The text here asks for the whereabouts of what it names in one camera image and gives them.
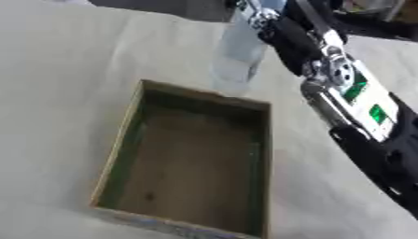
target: open wooden box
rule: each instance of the open wooden box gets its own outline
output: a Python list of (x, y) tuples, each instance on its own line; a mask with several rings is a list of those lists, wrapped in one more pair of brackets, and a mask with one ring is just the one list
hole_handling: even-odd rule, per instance
[(270, 105), (141, 80), (91, 206), (185, 237), (266, 238)]

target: plastic bottle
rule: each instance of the plastic bottle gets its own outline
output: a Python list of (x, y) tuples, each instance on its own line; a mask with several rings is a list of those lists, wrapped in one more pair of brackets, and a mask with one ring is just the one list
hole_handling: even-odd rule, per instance
[(267, 45), (258, 39), (238, 10), (227, 26), (211, 66), (215, 89), (225, 95), (237, 96), (248, 89), (256, 74)]

